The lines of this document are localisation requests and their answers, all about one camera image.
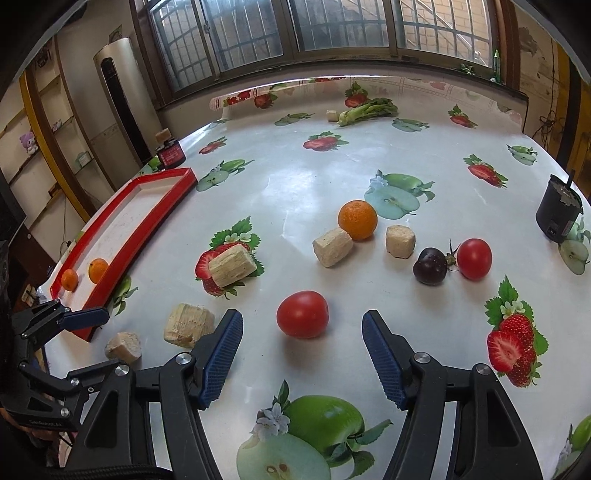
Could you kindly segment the orange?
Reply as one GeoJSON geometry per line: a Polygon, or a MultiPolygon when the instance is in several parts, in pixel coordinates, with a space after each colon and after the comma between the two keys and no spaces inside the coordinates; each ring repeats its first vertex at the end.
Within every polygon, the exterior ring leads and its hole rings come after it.
{"type": "Polygon", "coordinates": [[[60,277],[61,287],[67,292],[74,292],[78,286],[79,277],[75,270],[66,269],[60,277]]]}
{"type": "Polygon", "coordinates": [[[91,260],[87,269],[89,280],[93,284],[97,284],[102,279],[108,267],[108,262],[103,258],[95,258],[91,260]]]}
{"type": "Polygon", "coordinates": [[[365,241],[373,236],[378,225],[378,215],[367,201],[352,200],[339,210],[338,223],[353,241],[365,241]]]}

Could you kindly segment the wooden wall shelf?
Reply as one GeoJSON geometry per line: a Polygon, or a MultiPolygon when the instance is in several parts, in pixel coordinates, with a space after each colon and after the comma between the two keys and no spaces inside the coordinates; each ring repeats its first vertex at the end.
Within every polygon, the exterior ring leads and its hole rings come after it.
{"type": "Polygon", "coordinates": [[[53,260],[114,192],[73,104],[56,38],[1,100],[1,171],[25,228],[53,260]],[[19,141],[29,131],[39,147],[33,155],[19,141]]]}

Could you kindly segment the fruit print tablecloth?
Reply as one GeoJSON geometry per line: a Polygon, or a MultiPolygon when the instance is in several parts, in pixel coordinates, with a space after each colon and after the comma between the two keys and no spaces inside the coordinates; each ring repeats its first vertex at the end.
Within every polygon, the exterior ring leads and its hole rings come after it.
{"type": "Polygon", "coordinates": [[[535,215],[561,169],[521,131],[519,117],[480,95],[424,81],[361,78],[280,85],[269,110],[233,104],[221,121],[185,138],[198,177],[130,268],[108,324],[91,342],[62,333],[47,346],[50,371],[101,362],[110,338],[141,340],[141,367],[176,352],[163,339],[180,303],[221,317],[242,313],[242,343],[221,396],[201,416],[225,479],[380,479],[405,415],[387,399],[362,336],[379,311],[391,331],[444,365],[486,363],[518,411],[543,478],[582,463],[590,444],[590,213],[562,244],[535,215]],[[329,122],[389,98],[396,117],[346,127],[329,122]],[[312,242],[365,200],[372,237],[331,268],[312,242]],[[386,248],[391,225],[416,235],[408,259],[386,248]],[[448,267],[438,286],[413,266],[428,247],[447,255],[470,238],[492,249],[488,275],[448,267]],[[224,288],[208,263],[242,244],[256,272],[224,288]],[[297,339],[276,323],[288,296],[327,300],[321,336],[297,339]]]}

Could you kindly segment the black motor with shaft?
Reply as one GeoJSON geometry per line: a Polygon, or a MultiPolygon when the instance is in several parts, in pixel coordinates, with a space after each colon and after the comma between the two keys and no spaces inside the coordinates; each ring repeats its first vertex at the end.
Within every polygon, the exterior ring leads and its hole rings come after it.
{"type": "Polygon", "coordinates": [[[557,244],[563,243],[582,212],[582,199],[572,188],[572,178],[564,182],[551,174],[535,215],[542,233],[557,244]]]}

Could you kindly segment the red tomato with stem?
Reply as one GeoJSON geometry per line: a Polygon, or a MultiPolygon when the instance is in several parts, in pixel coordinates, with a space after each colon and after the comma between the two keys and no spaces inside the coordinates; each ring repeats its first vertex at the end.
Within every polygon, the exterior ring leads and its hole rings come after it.
{"type": "Polygon", "coordinates": [[[480,281],[491,270],[492,249],[485,240],[470,238],[447,255],[447,263],[449,268],[459,271],[468,280],[480,281]]]}

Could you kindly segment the purple plush toy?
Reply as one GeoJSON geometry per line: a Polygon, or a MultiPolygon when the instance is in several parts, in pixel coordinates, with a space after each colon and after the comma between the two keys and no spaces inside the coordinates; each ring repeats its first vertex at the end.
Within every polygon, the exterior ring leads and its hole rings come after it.
{"type": "Polygon", "coordinates": [[[25,149],[28,155],[35,154],[38,150],[38,144],[36,141],[36,137],[32,131],[26,132],[19,137],[19,141],[21,146],[25,149]]]}

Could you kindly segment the red rimmed white tray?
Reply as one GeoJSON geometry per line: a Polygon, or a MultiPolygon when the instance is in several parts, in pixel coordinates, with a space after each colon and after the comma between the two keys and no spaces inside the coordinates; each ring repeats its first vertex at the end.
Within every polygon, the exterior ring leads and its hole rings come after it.
{"type": "Polygon", "coordinates": [[[83,228],[69,254],[55,270],[48,296],[72,311],[103,307],[163,221],[197,184],[190,168],[176,168],[144,174],[129,180],[83,228]],[[109,264],[102,279],[93,284],[87,275],[95,258],[109,264]],[[64,270],[77,272],[79,283],[74,292],[60,284],[64,270]]]}

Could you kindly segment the green bottle on windowsill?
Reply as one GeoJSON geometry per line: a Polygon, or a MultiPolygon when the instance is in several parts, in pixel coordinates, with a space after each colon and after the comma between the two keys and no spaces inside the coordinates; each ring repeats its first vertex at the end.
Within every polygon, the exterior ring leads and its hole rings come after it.
{"type": "Polygon", "coordinates": [[[498,49],[494,51],[492,58],[492,70],[493,76],[491,80],[497,84],[502,83],[502,72],[501,72],[501,57],[498,49]]]}

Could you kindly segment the tall white air conditioner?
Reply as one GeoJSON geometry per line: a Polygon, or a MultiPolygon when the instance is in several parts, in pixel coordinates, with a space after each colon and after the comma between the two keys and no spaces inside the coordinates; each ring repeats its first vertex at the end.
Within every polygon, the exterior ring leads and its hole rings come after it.
{"type": "Polygon", "coordinates": [[[156,154],[162,129],[129,38],[121,38],[93,57],[110,109],[127,146],[140,165],[156,154]]]}

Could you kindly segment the black red motor with cork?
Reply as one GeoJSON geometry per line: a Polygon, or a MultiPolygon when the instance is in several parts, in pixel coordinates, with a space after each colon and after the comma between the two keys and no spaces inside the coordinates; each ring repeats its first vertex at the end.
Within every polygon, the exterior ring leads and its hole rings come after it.
{"type": "Polygon", "coordinates": [[[183,149],[168,128],[159,131],[155,138],[158,143],[156,156],[164,169],[176,168],[186,160],[183,149]]]}

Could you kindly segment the dark purple plum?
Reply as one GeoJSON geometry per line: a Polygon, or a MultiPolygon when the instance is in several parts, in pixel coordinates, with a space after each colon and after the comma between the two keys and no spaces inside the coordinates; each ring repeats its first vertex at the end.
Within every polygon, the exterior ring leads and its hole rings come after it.
{"type": "Polygon", "coordinates": [[[448,272],[446,255],[434,247],[425,248],[413,266],[415,278],[422,284],[438,286],[443,283],[448,272]]]}

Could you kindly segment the small beige block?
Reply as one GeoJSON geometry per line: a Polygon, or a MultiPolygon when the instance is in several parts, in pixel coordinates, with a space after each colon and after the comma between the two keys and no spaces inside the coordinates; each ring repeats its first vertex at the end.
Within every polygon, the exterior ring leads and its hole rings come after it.
{"type": "Polygon", "coordinates": [[[403,225],[391,225],[386,232],[386,248],[394,258],[408,259],[416,245],[416,235],[412,229],[403,225]]]}

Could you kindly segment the small beige cube by vegetable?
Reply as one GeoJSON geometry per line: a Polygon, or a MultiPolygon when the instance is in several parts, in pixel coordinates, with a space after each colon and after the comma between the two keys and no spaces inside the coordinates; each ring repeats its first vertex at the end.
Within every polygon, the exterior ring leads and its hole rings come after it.
{"type": "Polygon", "coordinates": [[[327,116],[327,120],[329,122],[338,122],[339,121],[339,113],[335,110],[328,110],[325,112],[325,116],[327,116]]]}

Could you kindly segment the green leafy vegetable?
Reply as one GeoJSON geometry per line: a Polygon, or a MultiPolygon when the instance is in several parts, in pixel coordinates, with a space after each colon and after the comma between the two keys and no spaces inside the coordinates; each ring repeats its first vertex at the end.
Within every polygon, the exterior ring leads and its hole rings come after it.
{"type": "Polygon", "coordinates": [[[376,98],[339,114],[338,124],[346,127],[374,118],[396,117],[398,111],[398,106],[391,99],[376,98]]]}

